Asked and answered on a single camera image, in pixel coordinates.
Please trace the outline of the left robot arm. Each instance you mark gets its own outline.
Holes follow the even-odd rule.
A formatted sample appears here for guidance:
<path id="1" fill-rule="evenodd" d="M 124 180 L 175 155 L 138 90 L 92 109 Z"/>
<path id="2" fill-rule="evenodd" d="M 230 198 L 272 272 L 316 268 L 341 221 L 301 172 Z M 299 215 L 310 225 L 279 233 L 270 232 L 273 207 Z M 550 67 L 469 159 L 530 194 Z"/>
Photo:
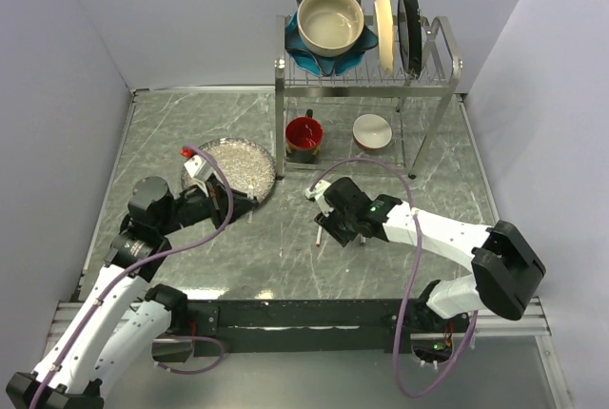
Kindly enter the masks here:
<path id="1" fill-rule="evenodd" d="M 119 234 L 86 301 L 60 340 L 6 392 L 16 408 L 101 408 L 112 387 L 153 341 L 189 327 L 187 295 L 149 283 L 170 251 L 168 235 L 211 220 L 230 224 L 258 206 L 210 176 L 173 196 L 158 176 L 133 188 Z"/>

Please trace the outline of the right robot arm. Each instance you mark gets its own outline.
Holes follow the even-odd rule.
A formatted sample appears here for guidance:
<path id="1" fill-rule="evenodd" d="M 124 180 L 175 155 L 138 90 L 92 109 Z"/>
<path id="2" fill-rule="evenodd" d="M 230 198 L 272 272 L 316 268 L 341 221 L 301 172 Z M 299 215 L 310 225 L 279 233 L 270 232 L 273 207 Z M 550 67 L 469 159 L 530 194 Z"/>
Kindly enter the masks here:
<path id="1" fill-rule="evenodd" d="M 518 228 L 503 220 L 469 224 L 389 195 L 370 199 L 348 177 L 319 181 L 305 196 L 320 208 L 316 223 L 341 246 L 358 237 L 414 245 L 468 270 L 455 280 L 429 284 L 416 299 L 418 324 L 427 331 L 480 309 L 518 321 L 546 274 Z"/>

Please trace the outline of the white pen red tip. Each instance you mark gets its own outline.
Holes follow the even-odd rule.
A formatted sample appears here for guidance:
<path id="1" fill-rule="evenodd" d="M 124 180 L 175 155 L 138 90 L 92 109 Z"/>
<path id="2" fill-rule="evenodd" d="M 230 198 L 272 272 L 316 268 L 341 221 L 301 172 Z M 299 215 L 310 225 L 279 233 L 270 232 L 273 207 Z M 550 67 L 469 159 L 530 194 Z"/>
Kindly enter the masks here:
<path id="1" fill-rule="evenodd" d="M 317 232 L 317 235 L 316 235 L 316 241 L 315 241 L 315 245 L 316 245 L 317 247 L 320 247 L 320 245 L 321 245 L 321 241 L 322 241 L 322 234 L 323 234 L 323 230 L 322 230 L 322 228 L 321 228 L 321 227 L 318 227 L 318 232 Z"/>

